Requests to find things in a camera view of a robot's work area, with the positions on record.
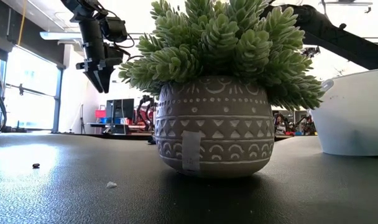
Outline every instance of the white bowl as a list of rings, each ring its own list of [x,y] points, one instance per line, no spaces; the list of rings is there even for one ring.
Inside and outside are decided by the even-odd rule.
[[[312,110],[323,152],[378,156],[378,70],[326,80]]]

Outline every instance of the green succulent leaves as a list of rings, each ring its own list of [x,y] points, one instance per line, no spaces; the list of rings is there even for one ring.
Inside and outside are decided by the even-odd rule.
[[[298,52],[305,33],[295,27],[297,15],[275,7],[261,18],[267,6],[265,0],[186,0],[184,14],[166,0],[153,2],[156,29],[137,45],[144,57],[121,64],[119,77],[158,95],[170,82],[232,75],[263,86],[273,105],[316,108],[323,92],[305,75],[311,60]]]
[[[210,19],[201,36],[203,61],[208,72],[229,69],[238,41],[236,38],[238,30],[237,23],[230,22],[224,14],[220,14],[216,19]]]
[[[256,79],[269,62],[272,42],[268,32],[247,30],[235,48],[233,72],[238,77]]]

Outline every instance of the white label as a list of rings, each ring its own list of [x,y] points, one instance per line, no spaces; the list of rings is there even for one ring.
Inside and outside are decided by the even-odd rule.
[[[200,171],[200,139],[200,133],[183,131],[182,169],[193,172]]]

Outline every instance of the black table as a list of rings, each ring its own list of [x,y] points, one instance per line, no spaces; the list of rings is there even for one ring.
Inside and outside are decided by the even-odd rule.
[[[294,137],[250,178],[203,180],[145,141],[2,134],[0,223],[378,223],[378,157]]]

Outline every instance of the computer monitor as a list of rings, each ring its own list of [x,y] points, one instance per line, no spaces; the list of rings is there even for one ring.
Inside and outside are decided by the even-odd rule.
[[[134,99],[108,100],[106,117],[134,119]]]

